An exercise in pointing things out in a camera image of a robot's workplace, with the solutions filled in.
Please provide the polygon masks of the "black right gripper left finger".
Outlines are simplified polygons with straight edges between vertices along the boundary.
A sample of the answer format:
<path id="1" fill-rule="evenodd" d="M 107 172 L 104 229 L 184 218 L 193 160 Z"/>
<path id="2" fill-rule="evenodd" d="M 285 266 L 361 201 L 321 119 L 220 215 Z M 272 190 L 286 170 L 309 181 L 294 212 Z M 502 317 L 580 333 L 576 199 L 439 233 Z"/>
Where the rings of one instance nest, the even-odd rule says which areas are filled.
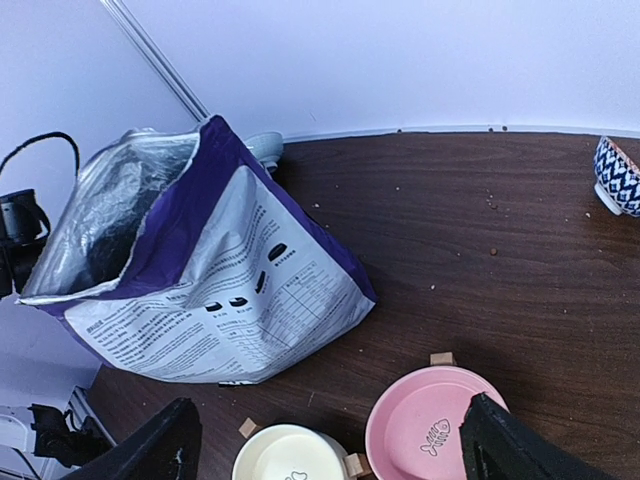
<path id="1" fill-rule="evenodd" d="M 178 398 L 119 445 L 66 477 L 196 480 L 202 431 L 196 405 L 188 398 Z"/>

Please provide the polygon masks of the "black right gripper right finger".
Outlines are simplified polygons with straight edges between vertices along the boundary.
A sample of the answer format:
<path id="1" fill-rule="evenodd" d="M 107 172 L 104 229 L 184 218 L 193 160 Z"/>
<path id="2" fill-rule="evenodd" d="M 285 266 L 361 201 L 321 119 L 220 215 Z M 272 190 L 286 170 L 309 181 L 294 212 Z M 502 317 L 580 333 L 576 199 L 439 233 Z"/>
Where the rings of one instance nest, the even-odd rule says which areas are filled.
<path id="1" fill-rule="evenodd" d="M 459 434 L 468 479 L 608 477 L 546 441 L 484 393 L 471 398 Z"/>

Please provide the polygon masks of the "purple pet food bag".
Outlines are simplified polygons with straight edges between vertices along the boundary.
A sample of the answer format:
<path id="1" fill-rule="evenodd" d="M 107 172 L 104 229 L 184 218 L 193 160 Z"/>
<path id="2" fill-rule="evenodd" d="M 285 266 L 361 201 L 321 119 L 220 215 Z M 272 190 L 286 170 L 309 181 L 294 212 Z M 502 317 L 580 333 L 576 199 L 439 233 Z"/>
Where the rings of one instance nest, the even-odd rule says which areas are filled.
<path id="1" fill-rule="evenodd" d="M 377 297 L 220 116 L 96 153 L 19 295 L 106 364 L 258 384 L 359 325 Z"/>

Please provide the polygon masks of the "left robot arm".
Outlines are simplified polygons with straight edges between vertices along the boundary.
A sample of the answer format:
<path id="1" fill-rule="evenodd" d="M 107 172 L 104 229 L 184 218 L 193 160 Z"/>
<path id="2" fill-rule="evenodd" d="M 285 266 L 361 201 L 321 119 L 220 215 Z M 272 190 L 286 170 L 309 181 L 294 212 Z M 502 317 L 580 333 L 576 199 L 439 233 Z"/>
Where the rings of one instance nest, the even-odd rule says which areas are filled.
<path id="1" fill-rule="evenodd" d="M 50 232 L 33 189 L 1 197 L 1 298 L 22 292 Z"/>

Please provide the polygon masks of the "pink pet bowl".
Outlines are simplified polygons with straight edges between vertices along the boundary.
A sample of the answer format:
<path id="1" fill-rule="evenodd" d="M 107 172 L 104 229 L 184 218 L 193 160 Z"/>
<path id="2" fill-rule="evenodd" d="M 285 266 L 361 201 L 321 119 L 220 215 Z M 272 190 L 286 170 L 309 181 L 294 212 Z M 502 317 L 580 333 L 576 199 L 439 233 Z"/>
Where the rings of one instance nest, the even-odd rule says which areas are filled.
<path id="1" fill-rule="evenodd" d="M 459 428 L 477 394 L 500 406 L 501 394 L 478 374 L 431 366 L 407 374 L 376 401 L 366 424 L 365 449 L 379 479 L 464 479 Z"/>

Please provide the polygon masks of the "cream pet bowl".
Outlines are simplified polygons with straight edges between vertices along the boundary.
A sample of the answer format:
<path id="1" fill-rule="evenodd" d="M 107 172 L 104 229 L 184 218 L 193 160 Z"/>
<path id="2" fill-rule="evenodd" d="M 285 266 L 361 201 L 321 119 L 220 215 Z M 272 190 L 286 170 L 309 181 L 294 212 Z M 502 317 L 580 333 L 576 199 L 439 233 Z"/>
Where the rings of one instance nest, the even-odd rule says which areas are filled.
<path id="1" fill-rule="evenodd" d="M 346 450 L 332 437 L 315 430 L 279 424 L 250 437 L 232 468 L 235 480 L 348 479 Z"/>

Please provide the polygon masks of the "blue white patterned bowl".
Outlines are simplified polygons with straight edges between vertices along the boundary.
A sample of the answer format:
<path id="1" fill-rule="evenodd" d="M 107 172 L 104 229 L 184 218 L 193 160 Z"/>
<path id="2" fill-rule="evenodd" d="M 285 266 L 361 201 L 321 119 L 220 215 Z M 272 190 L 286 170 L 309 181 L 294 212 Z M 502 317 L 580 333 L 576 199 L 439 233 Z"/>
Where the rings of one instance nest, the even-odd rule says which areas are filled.
<path id="1" fill-rule="evenodd" d="M 617 216 L 639 217 L 639 167 L 609 137 L 602 136 L 596 146 L 593 168 L 594 191 L 602 203 Z"/>

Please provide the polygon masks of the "pale green ribbed bowl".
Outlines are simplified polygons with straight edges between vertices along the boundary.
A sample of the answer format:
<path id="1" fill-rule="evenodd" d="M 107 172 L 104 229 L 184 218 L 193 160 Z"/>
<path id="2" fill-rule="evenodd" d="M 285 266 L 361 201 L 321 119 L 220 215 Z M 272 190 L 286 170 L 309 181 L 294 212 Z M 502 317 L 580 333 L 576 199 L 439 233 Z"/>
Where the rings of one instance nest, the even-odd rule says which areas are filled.
<path id="1" fill-rule="evenodd" d="M 284 151 L 283 137 L 278 132 L 266 132 L 243 140 L 256 160 L 269 171 L 276 170 Z"/>

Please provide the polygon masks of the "aluminium corner post left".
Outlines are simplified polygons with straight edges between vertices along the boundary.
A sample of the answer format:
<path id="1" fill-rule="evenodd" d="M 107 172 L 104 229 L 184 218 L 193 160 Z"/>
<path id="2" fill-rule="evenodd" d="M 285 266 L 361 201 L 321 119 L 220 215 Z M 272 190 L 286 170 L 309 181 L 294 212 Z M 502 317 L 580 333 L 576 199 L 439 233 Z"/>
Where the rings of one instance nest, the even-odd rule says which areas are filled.
<path id="1" fill-rule="evenodd" d="M 100 3 L 188 114 L 196 122 L 204 121 L 209 116 L 208 109 L 125 2 L 120 0 L 101 0 Z"/>

